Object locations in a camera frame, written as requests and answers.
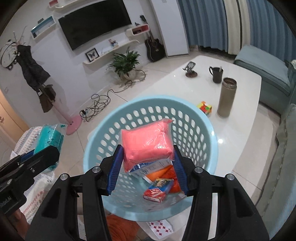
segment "plastic laundry basket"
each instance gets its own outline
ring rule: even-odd
[[[152,96],[130,101],[110,113],[96,128],[89,140],[83,159],[87,172],[98,166],[103,158],[113,155],[121,129],[170,118],[172,138],[182,155],[192,159],[214,174],[218,159],[217,137],[208,117],[193,104],[173,96]],[[192,203],[192,197],[169,194],[162,203],[145,200],[142,195],[149,187],[120,170],[115,190],[103,196],[104,207],[115,215],[133,221],[155,221],[172,217]]]

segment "white coffee table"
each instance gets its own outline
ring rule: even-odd
[[[186,66],[184,65],[147,88],[138,97],[163,94],[183,98],[196,105],[201,101],[212,105],[213,109],[209,119],[219,143],[215,175],[224,177],[233,170],[251,132],[259,102],[261,76],[237,65],[206,56],[198,56],[192,61],[196,63],[193,68],[198,73],[196,78],[191,79],[185,76],[185,71],[182,69]],[[221,84],[215,84],[212,81],[212,75],[209,73],[210,66],[222,66],[223,77],[231,77],[237,81],[237,92],[228,118],[221,118],[217,115]],[[217,210],[215,210],[215,205],[213,208],[211,223],[214,224],[217,219]],[[190,208],[187,208],[167,219],[174,230],[169,239],[182,239],[189,212]],[[152,239],[159,240],[145,222],[138,222],[138,224]],[[214,226],[211,225],[209,237],[215,236]]]

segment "potted plant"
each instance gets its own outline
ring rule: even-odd
[[[126,51],[126,54],[114,53],[113,62],[109,67],[114,67],[115,73],[119,77],[125,77],[127,80],[134,80],[136,78],[135,67],[139,64],[137,60],[138,54],[137,51],[130,51],[129,48]]]

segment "blue curtain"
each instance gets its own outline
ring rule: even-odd
[[[178,0],[189,45],[228,50],[223,0]]]
[[[296,59],[296,39],[283,17],[267,0],[247,0],[251,45],[277,58]]]

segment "television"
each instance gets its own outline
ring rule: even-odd
[[[131,24],[123,0],[105,0],[80,8],[59,19],[72,50],[82,44]]]

